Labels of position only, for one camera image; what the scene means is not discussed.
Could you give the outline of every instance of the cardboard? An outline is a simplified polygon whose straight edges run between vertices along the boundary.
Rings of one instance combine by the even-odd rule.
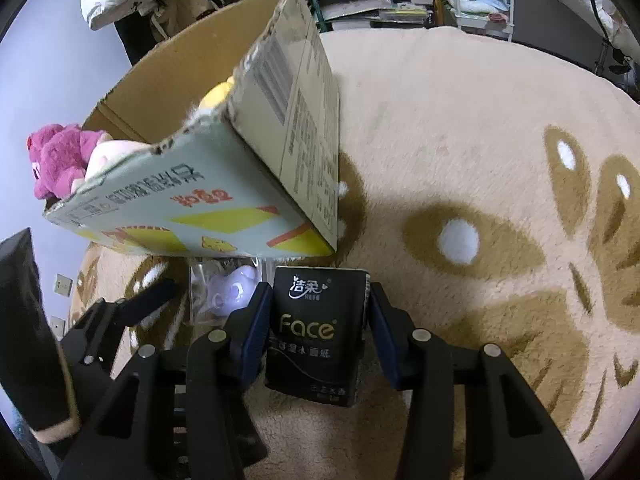
[[[194,106],[234,76],[226,100]],[[124,253],[313,256],[337,243],[337,83],[304,0],[243,0],[145,56],[85,129],[148,142],[48,208]]]

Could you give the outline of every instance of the beige fluffy rug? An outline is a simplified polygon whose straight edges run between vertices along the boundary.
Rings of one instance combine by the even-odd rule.
[[[322,41],[340,82],[344,184],[338,253],[313,263],[368,269],[450,343],[500,344],[591,476],[640,410],[640,108],[567,62],[452,28]],[[71,316],[164,273],[184,283],[186,261],[91,246]],[[185,316],[182,296],[134,343],[186,343]],[[247,399],[270,456],[248,478],[392,478],[408,396],[370,344],[363,370],[350,409],[260,378]]]

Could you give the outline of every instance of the printed yellow graphics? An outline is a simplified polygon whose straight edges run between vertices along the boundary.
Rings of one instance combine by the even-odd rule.
[[[233,247],[229,242],[225,242],[218,238],[209,238],[208,236],[202,237],[202,248],[209,249],[216,253],[230,253],[237,249],[237,247]]]
[[[279,211],[272,206],[266,207],[242,207],[238,209],[225,209],[223,211],[212,211],[209,213],[198,213],[195,215],[177,216],[171,218],[171,222],[177,224],[201,227],[207,231],[232,234],[257,226],[274,216],[279,215]]]
[[[269,240],[267,246],[289,253],[308,254],[309,256],[329,256],[333,253],[331,247],[308,222],[273,240]]]
[[[76,234],[80,235],[82,238],[87,238],[88,240],[93,240],[95,242],[100,241],[100,237],[93,231],[89,231],[89,229],[80,229],[76,231]]]
[[[202,110],[206,108],[215,108],[216,106],[218,106],[222,101],[225,100],[229,92],[231,92],[231,89],[234,87],[234,82],[234,77],[230,76],[226,81],[215,85],[202,98],[200,104],[198,105],[198,108]]]
[[[164,227],[131,225],[102,231],[102,234],[121,246],[142,247],[156,253],[183,253],[187,250],[178,237]]]
[[[294,321],[287,321],[287,319],[291,318],[291,314],[282,314],[280,316],[280,332],[283,331],[284,327],[288,326],[289,330],[293,335],[297,335],[300,337],[310,337],[312,339],[324,339],[329,340],[334,338],[334,325],[337,323],[337,320],[333,320],[331,324],[329,323],[318,323],[311,322],[305,324],[304,322],[296,319]]]

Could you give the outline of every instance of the pink teddy bear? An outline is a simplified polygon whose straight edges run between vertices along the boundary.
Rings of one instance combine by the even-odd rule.
[[[106,132],[82,131],[78,124],[48,124],[27,139],[29,160],[36,177],[36,198],[64,198],[76,178],[84,179],[89,157]]]

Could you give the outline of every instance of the screw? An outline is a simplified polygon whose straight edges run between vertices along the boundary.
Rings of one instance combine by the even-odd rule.
[[[429,339],[431,339],[431,332],[423,328],[416,328],[411,334],[411,337],[413,337],[416,341],[426,343]]]
[[[209,332],[209,341],[212,343],[221,343],[226,339],[226,332],[224,330],[212,330]]]
[[[138,353],[140,357],[146,359],[147,357],[151,357],[156,352],[156,347],[153,345],[142,345]]]
[[[500,347],[493,343],[489,343],[488,345],[484,345],[484,353],[490,357],[498,357],[502,353]]]

